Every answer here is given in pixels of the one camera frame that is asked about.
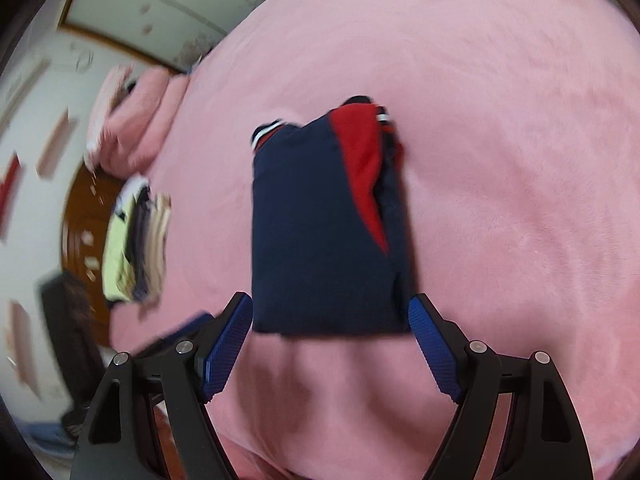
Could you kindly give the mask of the dark grey folded garment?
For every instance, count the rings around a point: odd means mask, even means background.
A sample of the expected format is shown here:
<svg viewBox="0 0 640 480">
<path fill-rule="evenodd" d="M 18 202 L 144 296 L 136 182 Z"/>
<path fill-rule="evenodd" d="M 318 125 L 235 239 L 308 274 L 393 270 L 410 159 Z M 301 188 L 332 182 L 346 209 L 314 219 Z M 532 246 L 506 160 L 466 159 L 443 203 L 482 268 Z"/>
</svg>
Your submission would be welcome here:
<svg viewBox="0 0 640 480">
<path fill-rule="evenodd" d="M 144 270 L 144 254 L 153 206 L 151 189 L 149 185 L 145 185 L 134 201 L 125 252 L 126 260 L 130 264 L 132 272 L 130 286 L 132 301 L 141 301 L 149 292 L 148 280 Z"/>
</svg>

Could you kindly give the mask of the folded pink quilt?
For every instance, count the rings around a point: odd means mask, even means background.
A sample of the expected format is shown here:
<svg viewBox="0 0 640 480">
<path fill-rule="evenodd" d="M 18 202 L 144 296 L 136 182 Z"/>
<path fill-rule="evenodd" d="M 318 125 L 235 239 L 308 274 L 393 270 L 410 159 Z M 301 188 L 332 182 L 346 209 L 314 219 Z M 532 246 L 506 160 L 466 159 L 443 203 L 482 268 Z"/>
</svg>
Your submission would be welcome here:
<svg viewBox="0 0 640 480">
<path fill-rule="evenodd" d="M 189 84 L 189 75 L 163 67 L 143 72 L 106 118 L 102 169 L 119 179 L 144 174 L 160 154 Z"/>
</svg>

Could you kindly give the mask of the pink pillow with lace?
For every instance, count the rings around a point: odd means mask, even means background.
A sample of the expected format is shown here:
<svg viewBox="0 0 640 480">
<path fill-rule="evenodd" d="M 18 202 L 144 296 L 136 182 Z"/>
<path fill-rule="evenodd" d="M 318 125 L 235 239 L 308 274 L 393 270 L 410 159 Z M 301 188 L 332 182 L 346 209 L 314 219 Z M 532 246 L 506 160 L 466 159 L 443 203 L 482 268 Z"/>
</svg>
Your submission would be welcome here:
<svg viewBox="0 0 640 480">
<path fill-rule="evenodd" d="M 99 165 L 99 156 L 104 141 L 104 126 L 108 116 L 114 110 L 122 96 L 126 81 L 134 70 L 132 64 L 115 65 L 107 73 L 93 103 L 86 133 L 84 163 L 86 168 L 95 172 Z"/>
</svg>

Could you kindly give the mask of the floral sliding wardrobe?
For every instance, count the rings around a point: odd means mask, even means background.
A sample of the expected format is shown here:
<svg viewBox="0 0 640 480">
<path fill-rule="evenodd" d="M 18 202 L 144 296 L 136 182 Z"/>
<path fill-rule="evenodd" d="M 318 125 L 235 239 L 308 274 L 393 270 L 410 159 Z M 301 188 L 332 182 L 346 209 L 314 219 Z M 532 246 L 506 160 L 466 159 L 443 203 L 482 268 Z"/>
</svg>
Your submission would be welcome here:
<svg viewBox="0 0 640 480">
<path fill-rule="evenodd" d="M 66 0 L 60 26 L 186 72 L 267 0 Z"/>
</svg>

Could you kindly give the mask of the pink bed blanket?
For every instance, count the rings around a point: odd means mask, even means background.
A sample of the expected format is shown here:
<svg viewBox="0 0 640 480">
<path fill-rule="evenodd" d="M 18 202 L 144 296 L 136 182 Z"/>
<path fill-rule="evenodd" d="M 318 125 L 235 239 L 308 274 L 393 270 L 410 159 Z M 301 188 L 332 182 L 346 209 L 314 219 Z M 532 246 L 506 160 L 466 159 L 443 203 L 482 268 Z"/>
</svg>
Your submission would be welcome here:
<svg viewBox="0 0 640 480">
<path fill-rule="evenodd" d="M 152 188 L 172 200 L 145 347 L 250 287 L 250 136 L 364 94 L 404 148 L 419 287 L 471 338 L 548 352 L 594 473 L 639 437 L 639 35 L 608 0 L 268 0 L 194 72 Z"/>
</svg>

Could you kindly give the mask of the light green folded garment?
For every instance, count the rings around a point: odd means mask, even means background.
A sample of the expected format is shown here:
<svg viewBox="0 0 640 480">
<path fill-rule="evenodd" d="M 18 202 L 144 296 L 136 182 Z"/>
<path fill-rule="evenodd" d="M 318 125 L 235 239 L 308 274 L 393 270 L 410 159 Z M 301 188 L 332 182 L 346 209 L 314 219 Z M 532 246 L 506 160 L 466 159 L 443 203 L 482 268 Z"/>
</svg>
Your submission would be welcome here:
<svg viewBox="0 0 640 480">
<path fill-rule="evenodd" d="M 129 228 L 137 197 L 119 198 L 106 231 L 102 256 L 102 292 L 108 302 L 131 302 L 134 290 L 134 265 L 126 256 Z"/>
</svg>

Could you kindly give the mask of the navy red varsity jacket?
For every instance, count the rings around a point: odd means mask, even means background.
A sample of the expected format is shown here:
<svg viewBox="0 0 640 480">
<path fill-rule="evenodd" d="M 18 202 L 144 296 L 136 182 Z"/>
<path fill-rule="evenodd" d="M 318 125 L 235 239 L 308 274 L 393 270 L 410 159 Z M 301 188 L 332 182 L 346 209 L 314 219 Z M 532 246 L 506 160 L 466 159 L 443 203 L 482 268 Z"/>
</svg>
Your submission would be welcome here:
<svg viewBox="0 0 640 480">
<path fill-rule="evenodd" d="M 263 124 L 250 142 L 256 332 L 405 333 L 416 285 L 402 147 L 386 108 L 353 96 L 303 126 Z"/>
</svg>

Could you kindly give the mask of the brown wooden headboard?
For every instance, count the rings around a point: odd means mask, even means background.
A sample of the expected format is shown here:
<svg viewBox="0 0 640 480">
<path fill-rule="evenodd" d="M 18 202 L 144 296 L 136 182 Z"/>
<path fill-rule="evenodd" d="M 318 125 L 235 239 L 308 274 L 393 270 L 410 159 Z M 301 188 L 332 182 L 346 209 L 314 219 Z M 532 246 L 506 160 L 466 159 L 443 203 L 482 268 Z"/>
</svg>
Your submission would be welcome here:
<svg viewBox="0 0 640 480">
<path fill-rule="evenodd" d="M 124 182 L 82 162 L 67 194 L 61 229 L 61 266 L 84 284 L 96 342 L 110 346 L 111 311 L 102 292 L 101 263 L 108 222 Z"/>
</svg>

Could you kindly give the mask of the pink wall shelf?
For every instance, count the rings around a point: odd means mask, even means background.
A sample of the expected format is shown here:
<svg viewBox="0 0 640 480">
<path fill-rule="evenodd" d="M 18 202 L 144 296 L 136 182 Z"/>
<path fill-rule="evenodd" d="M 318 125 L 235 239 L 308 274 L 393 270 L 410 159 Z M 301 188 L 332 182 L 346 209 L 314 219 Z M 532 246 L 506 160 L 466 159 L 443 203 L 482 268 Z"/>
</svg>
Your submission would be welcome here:
<svg viewBox="0 0 640 480">
<path fill-rule="evenodd" d="M 68 108 L 63 110 L 46 142 L 44 142 L 37 160 L 36 174 L 39 179 L 51 180 L 53 178 L 76 125 L 77 120 L 70 114 L 70 110 Z"/>
</svg>

